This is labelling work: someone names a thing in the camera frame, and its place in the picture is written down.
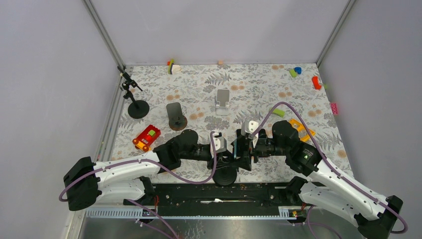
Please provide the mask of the teal phone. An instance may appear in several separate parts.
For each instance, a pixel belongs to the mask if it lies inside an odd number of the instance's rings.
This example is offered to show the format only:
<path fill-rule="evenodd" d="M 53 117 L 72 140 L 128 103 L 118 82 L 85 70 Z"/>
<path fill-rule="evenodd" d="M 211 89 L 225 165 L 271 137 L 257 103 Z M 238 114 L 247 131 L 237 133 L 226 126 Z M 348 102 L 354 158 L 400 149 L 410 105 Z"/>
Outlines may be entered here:
<path fill-rule="evenodd" d="M 237 157 L 237 141 L 236 140 L 232 142 L 232 146 L 233 146 L 232 155 L 233 155 L 233 159 L 235 160 Z"/>

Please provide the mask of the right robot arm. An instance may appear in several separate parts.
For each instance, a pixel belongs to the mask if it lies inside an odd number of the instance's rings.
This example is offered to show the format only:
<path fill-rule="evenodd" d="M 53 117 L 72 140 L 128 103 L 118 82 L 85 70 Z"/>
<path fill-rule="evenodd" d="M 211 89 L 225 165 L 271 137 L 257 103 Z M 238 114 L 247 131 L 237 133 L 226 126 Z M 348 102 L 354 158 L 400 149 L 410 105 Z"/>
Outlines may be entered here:
<path fill-rule="evenodd" d="M 367 239 L 387 239 L 393 232 L 403 201 L 379 194 L 349 176 L 315 146 L 301 141 L 288 121 L 274 123 L 272 137 L 258 122 L 244 122 L 232 145 L 237 159 L 285 156 L 285 163 L 299 174 L 286 188 L 288 203 L 303 202 L 336 214 Z"/>

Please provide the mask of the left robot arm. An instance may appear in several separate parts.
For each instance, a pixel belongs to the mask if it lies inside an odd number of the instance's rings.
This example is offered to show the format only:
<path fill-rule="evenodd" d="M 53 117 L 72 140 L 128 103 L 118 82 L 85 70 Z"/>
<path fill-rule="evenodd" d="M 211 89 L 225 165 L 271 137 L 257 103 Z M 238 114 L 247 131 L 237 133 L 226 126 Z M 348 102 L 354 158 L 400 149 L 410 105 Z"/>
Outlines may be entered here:
<path fill-rule="evenodd" d="M 209 144 L 199 144 L 198 137 L 194 130 L 187 129 L 139 156 L 107 162 L 81 158 L 64 176 L 65 188 L 59 201 L 66 202 L 70 211 L 86 209 L 101 200 L 138 200 L 147 205 L 154 200 L 154 192 L 145 178 L 163 172 L 188 184 L 205 184 L 215 175 L 218 156 L 226 152 L 227 142 L 218 131 L 210 132 Z M 202 181 L 183 178 L 174 172 L 182 160 L 205 161 L 211 173 Z"/>

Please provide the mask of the wooden-base grey phone stand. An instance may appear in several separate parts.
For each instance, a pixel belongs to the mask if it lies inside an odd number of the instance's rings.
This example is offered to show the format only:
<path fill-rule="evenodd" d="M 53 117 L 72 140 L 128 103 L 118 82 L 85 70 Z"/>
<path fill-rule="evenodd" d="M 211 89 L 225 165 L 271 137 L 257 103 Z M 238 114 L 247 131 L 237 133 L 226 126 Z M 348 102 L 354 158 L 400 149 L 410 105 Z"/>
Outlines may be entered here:
<path fill-rule="evenodd" d="M 187 126 L 187 118 L 183 115 L 179 102 L 170 103 L 166 106 L 169 127 L 174 131 L 183 130 Z"/>

